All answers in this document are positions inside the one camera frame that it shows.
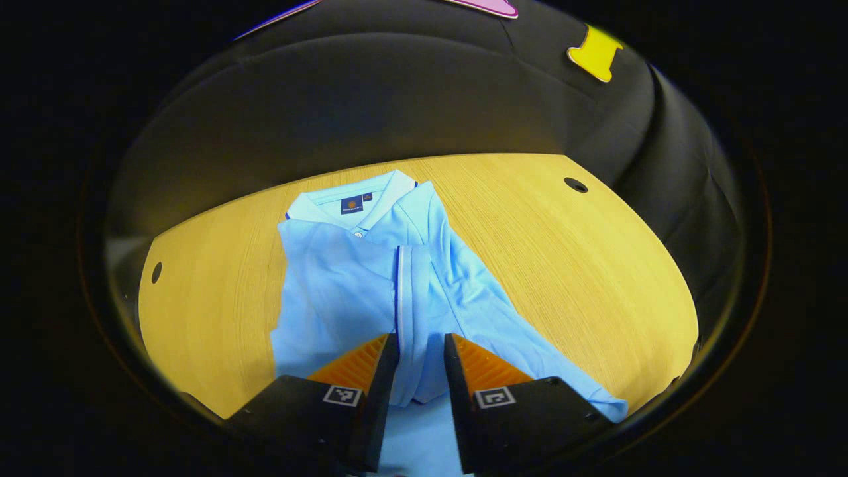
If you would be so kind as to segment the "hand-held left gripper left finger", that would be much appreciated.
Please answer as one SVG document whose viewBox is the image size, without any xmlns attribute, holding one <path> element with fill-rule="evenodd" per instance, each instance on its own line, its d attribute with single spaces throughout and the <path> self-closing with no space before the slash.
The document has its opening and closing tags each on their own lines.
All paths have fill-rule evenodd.
<svg viewBox="0 0 848 477">
<path fill-rule="evenodd" d="M 224 426 L 285 474 L 375 473 L 398 363 L 384 333 L 309 377 L 276 378 Z"/>
</svg>

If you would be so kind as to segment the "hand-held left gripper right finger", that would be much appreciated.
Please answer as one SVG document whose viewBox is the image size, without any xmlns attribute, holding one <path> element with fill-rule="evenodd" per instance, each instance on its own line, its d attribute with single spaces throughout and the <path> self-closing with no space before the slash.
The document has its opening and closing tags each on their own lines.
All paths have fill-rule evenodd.
<svg viewBox="0 0 848 477">
<path fill-rule="evenodd" d="M 465 474 L 529 474 L 613 428 L 562 378 L 532 378 L 457 333 L 445 336 L 443 362 Z"/>
</svg>

